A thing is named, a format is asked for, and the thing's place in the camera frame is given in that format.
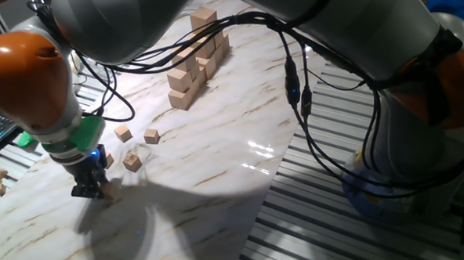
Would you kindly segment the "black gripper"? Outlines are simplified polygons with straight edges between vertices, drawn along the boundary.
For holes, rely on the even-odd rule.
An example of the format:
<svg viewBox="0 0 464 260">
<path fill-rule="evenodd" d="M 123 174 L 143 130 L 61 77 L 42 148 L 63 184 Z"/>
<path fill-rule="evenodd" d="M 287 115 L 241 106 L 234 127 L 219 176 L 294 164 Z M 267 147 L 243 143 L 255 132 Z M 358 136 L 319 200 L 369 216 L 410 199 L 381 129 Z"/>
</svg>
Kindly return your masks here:
<svg viewBox="0 0 464 260">
<path fill-rule="evenodd" d="M 105 167 L 107 166 L 106 151 L 104 145 L 98 145 L 94 151 L 88 153 L 77 164 L 66 165 L 66 170 L 74 177 L 76 186 L 72 188 L 72 197 L 84 197 L 103 199 L 105 195 L 100 183 L 108 182 Z"/>
</svg>

